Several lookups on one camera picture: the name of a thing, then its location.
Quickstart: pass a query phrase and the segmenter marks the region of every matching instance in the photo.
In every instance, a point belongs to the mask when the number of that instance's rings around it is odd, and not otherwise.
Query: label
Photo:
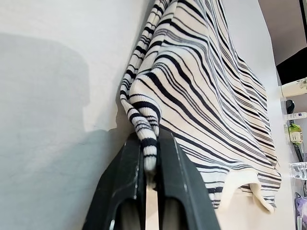
[[[292,132],[292,133],[290,133],[290,140],[292,142],[302,142],[303,141],[303,133],[302,132]]]

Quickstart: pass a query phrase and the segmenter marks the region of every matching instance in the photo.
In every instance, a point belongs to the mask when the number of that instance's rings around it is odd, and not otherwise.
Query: bottle
[[[296,80],[282,85],[284,97],[296,96],[307,93],[307,78]]]
[[[301,118],[306,118],[306,117],[307,117],[306,112],[287,114],[287,120],[296,120],[296,119],[301,119]]]
[[[307,162],[290,164],[290,177],[307,180]]]

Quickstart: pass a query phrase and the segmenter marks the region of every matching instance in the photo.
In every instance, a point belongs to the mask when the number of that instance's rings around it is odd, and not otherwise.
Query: gray wall
[[[307,46],[299,0],[259,0],[278,65]]]
[[[1,230],[82,228],[132,131],[116,98],[152,4],[0,1]]]

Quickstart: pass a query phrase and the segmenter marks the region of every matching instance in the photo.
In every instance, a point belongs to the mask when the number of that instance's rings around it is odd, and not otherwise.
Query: knit fabric
[[[194,162],[215,208],[239,188],[274,211],[281,177],[266,92],[236,53],[220,0],[156,0],[120,98],[146,171],[154,172],[161,127]]]

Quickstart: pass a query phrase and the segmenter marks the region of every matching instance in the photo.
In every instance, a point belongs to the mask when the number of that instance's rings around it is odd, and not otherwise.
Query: white bottle
[[[296,119],[301,119],[301,118],[306,118],[307,113],[306,112],[301,112],[301,113],[296,113],[296,114],[287,114],[287,120],[296,120]]]
[[[296,96],[307,93],[307,78],[296,80],[282,85],[284,97]]]

